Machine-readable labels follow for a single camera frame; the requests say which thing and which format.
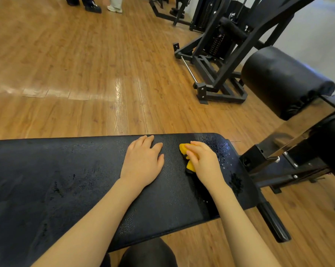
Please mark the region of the black weight stack machine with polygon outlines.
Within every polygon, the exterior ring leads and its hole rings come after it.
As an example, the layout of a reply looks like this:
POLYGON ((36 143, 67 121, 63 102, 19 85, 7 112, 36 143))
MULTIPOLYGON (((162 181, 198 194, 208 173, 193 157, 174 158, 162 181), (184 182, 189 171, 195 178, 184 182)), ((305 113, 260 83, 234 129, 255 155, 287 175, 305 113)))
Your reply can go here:
POLYGON ((154 15, 158 18, 172 22, 175 27, 177 24, 183 24, 189 27, 190 31, 204 32, 207 28, 209 20, 213 15, 216 0, 198 0, 191 21, 185 20, 185 9, 190 5, 191 0, 175 0, 175 7, 170 9, 169 14, 165 14, 158 10, 156 3, 159 3, 163 9, 163 0, 149 0, 154 15))

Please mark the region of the person's left hand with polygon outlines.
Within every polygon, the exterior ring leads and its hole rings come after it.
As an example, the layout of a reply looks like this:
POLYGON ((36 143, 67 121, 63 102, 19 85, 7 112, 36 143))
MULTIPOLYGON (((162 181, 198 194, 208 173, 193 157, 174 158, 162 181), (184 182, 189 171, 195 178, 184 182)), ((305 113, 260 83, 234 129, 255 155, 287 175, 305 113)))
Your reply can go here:
POLYGON ((134 149, 125 155, 119 183, 125 190, 142 191, 151 184, 161 170, 157 169, 157 159, 161 155, 163 143, 152 143, 150 149, 141 149, 141 137, 136 139, 134 149))

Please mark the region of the black bench pad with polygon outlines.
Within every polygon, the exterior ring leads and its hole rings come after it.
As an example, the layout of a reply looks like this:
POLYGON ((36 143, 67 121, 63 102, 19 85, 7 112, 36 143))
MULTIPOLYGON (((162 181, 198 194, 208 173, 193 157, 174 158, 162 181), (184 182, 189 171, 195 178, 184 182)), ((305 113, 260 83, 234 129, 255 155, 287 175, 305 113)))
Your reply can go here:
MULTIPOLYGON (((90 211, 120 176, 140 135, 0 140, 0 267, 29 267, 90 211)), ((165 164, 132 203, 108 252, 219 217, 207 189, 186 173, 179 144, 204 142, 244 210, 259 192, 232 143, 216 133, 156 134, 165 164)))

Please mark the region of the person's left forearm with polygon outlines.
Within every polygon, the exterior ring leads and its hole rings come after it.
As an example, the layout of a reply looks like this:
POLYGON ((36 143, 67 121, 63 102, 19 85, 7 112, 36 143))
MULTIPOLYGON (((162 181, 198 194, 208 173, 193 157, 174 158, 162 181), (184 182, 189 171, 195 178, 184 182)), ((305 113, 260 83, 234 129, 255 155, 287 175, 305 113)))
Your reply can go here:
POLYGON ((120 178, 31 267, 99 267, 123 216, 148 184, 145 178, 120 178))

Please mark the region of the black and chrome bench frame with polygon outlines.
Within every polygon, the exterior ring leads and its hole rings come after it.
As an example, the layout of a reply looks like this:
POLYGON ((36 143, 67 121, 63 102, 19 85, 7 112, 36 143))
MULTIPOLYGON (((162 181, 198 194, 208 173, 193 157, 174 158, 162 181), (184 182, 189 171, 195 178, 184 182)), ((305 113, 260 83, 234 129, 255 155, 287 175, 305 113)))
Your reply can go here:
MULTIPOLYGON (((335 109, 335 95, 322 96, 335 109)), ((267 157, 262 143, 255 144, 239 157, 246 177, 257 188, 257 209, 278 243, 291 240, 291 236, 271 204, 261 193, 270 187, 274 194, 281 188, 305 181, 316 183, 325 174, 335 175, 335 111, 300 136, 282 154, 267 157)))

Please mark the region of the person's right hand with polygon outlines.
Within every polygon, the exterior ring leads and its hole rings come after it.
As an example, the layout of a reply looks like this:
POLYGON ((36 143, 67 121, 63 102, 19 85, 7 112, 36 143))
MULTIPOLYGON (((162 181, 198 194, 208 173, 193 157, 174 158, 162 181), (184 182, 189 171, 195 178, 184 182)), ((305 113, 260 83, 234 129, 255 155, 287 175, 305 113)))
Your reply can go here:
POLYGON ((193 164, 196 175, 208 192, 213 195, 225 186, 222 171, 216 153, 212 150, 212 162, 207 164, 193 164))

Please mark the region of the yellow sponge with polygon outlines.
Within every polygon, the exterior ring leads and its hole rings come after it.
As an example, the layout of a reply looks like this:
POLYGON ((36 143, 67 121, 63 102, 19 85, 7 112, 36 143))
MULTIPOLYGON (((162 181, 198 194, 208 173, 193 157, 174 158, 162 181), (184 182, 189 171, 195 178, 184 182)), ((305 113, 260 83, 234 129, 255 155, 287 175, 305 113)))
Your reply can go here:
POLYGON ((183 155, 184 159, 187 161, 187 166, 186 166, 186 173, 188 174, 195 174, 196 170, 192 164, 192 162, 190 161, 189 156, 187 155, 187 145, 191 145, 190 143, 181 143, 179 145, 179 150, 181 152, 181 154, 183 155))

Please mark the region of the black roller pad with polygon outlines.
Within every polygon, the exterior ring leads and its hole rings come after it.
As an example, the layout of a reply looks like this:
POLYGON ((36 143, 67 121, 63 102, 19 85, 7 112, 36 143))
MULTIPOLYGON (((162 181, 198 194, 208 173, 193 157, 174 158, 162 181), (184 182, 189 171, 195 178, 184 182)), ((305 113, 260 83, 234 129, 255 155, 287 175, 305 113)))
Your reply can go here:
POLYGON ((321 95, 331 96, 335 83, 273 46, 253 53, 241 80, 280 119, 287 121, 321 95))

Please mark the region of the person's right forearm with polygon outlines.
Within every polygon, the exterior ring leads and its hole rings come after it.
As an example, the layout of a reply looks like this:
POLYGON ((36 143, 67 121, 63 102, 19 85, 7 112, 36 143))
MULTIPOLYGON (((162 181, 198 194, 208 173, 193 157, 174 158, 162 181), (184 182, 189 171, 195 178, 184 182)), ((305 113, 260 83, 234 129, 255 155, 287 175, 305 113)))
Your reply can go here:
POLYGON ((281 267, 226 183, 208 188, 219 212, 235 267, 281 267))

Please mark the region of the black gym machine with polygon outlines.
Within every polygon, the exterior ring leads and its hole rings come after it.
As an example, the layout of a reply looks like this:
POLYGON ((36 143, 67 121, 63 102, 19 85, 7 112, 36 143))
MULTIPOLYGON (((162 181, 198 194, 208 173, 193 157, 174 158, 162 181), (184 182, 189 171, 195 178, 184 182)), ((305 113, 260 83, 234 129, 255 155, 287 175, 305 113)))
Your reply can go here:
POLYGON ((241 104, 248 94, 235 69, 252 48, 274 45, 294 14, 315 0, 254 0, 251 8, 218 1, 204 33, 182 48, 174 43, 174 56, 192 76, 199 103, 241 104))

